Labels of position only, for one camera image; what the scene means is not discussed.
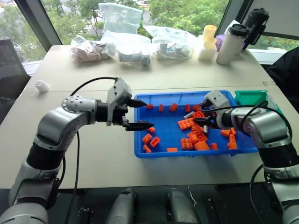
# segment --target plastic bag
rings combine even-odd
[[[198,39],[187,31],[170,27],[144,26],[156,44],[157,59],[187,59]]]
[[[114,60],[128,65],[150,65],[150,39],[137,34],[115,33],[107,30],[102,40],[106,42],[105,53]]]
[[[99,3],[99,7],[104,20],[104,33],[109,30],[137,34],[142,19],[142,10],[116,3]]]
[[[106,44],[97,41],[87,41],[82,36],[77,35],[71,41],[71,56],[78,63],[83,62],[95,62],[100,60],[106,60],[109,58],[104,49]]]

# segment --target green container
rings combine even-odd
[[[268,95],[266,90],[239,90],[235,91],[235,101],[238,105],[257,105],[262,101],[268,101],[268,107],[282,113],[277,104]]]

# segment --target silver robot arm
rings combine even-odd
[[[23,161],[9,193],[10,208],[0,217],[0,224],[47,224],[46,209],[56,201],[61,160],[80,127],[106,122],[122,125],[127,131],[153,126],[148,122],[129,123],[127,106],[146,103],[131,99],[130,87],[119,78],[108,91],[107,102],[70,96],[60,107],[40,121],[33,145]]]
[[[218,90],[208,93],[202,103],[203,111],[205,107],[218,109],[228,106],[228,99]],[[198,123],[221,129],[234,127],[249,135],[258,148],[269,178],[266,185],[272,204],[279,205],[284,224],[299,224],[299,158],[288,126],[276,112],[262,108],[255,109],[241,126],[251,109],[207,110],[205,114],[208,118],[200,119]]]

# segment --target floor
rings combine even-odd
[[[133,187],[139,195],[139,210],[136,223],[166,222],[165,194],[175,187],[189,195],[187,186]],[[81,207],[94,211],[95,224],[103,224],[115,198],[126,188],[88,189],[77,196],[70,223],[80,224],[78,212]],[[192,185],[190,191],[197,201],[195,206],[202,224],[259,224],[249,200],[248,185]],[[9,190],[0,189],[0,214],[7,209]],[[48,211],[49,223],[64,223],[70,194],[62,193],[53,208]],[[281,215],[275,213],[262,184],[256,184],[254,200],[264,223],[280,224]]]

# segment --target orange lego brick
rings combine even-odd
[[[199,106],[198,104],[196,104],[196,105],[194,105],[194,106],[192,107],[192,109],[193,109],[195,112],[200,111],[200,106]]]
[[[189,113],[191,111],[190,104],[185,105],[185,112]]]
[[[144,144],[148,143],[153,137],[150,134],[147,134],[143,137],[142,141]]]
[[[195,123],[193,122],[193,118],[178,121],[178,126],[182,130],[192,127],[193,125],[195,125]]]
[[[191,143],[194,145],[195,143],[199,142],[197,136],[195,134],[190,136]]]
[[[216,143],[211,143],[212,150],[218,150],[218,146]]]
[[[199,132],[196,136],[197,136],[199,141],[206,141],[207,140],[207,137],[202,132]]]
[[[150,127],[147,129],[147,131],[154,133],[156,131],[156,129],[154,127]]]
[[[237,143],[235,141],[235,136],[233,134],[230,134],[228,139],[229,139],[228,149],[238,149]]]
[[[143,145],[143,150],[146,152],[146,153],[151,153],[151,150],[150,148],[147,146],[147,145]]]
[[[160,139],[158,137],[155,137],[149,144],[153,148],[156,147],[156,145],[160,142]]]
[[[159,105],[159,112],[163,112],[163,104]]]
[[[145,106],[145,109],[154,109],[154,105],[153,104],[147,104]]]
[[[230,130],[229,130],[229,134],[233,134],[233,135],[236,135],[237,132],[235,131],[235,128],[232,127]]]
[[[178,108],[178,105],[175,104],[175,103],[173,103],[173,104],[171,104],[171,106],[169,107],[169,110],[172,111],[172,112],[174,112],[174,111],[177,110],[177,108]]]
[[[188,138],[190,138],[190,136],[191,135],[193,135],[193,134],[198,134],[199,132],[197,132],[197,131],[191,131],[191,132],[189,132],[188,134],[187,134],[187,136],[188,136]]]
[[[205,115],[201,111],[197,111],[194,114],[192,114],[193,118],[205,118]]]
[[[193,148],[191,139],[181,139],[181,146],[183,150],[190,150]]]
[[[199,125],[193,125],[191,128],[192,131],[203,132],[204,128]]]
[[[206,143],[206,141],[200,141],[194,145],[194,148],[196,151],[205,151],[210,150],[209,145]]]
[[[172,152],[177,152],[178,149],[177,148],[167,148],[166,149],[168,153],[172,153]]]
[[[228,137],[229,134],[230,134],[230,129],[228,129],[228,130],[226,130],[226,129],[222,129],[222,130],[220,131],[220,133],[221,133],[223,136]]]

